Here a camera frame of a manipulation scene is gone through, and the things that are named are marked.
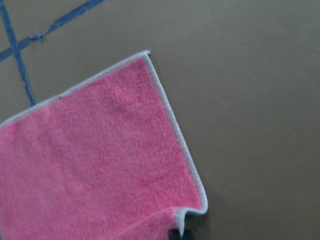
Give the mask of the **pink and grey towel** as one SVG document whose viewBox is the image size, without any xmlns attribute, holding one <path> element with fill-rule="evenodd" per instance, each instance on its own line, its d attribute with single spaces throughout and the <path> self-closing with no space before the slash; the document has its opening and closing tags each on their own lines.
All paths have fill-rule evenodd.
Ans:
<svg viewBox="0 0 320 240">
<path fill-rule="evenodd" d="M 149 51 L 0 125 L 3 240 L 192 240 L 207 210 Z"/>
</svg>

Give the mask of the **crossing blue tape line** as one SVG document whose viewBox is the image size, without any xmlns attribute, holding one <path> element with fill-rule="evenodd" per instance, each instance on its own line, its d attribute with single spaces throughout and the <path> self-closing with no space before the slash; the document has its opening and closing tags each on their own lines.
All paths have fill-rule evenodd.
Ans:
<svg viewBox="0 0 320 240">
<path fill-rule="evenodd" d="M 17 41 L 15 36 L 9 13 L 2 2 L 0 4 L 0 16 L 2 18 L 2 22 L 4 28 L 6 30 L 8 40 L 10 43 L 10 47 L 0 53 L 0 61 L 4 61 L 8 57 L 19 53 L 24 48 L 28 47 L 32 42 L 42 41 L 45 36 L 49 35 L 59 27 L 71 22 L 72 20 L 78 18 L 85 12 L 93 9 L 94 7 L 101 4 L 103 0 L 88 0 L 82 5 L 78 6 L 77 8 L 69 11 L 68 13 L 64 14 L 60 18 L 53 21 L 53 23 L 48 27 L 45 33 L 41 33 L 39 31 L 35 32 L 35 35 L 29 35 L 22 39 L 21 41 Z"/>
</svg>

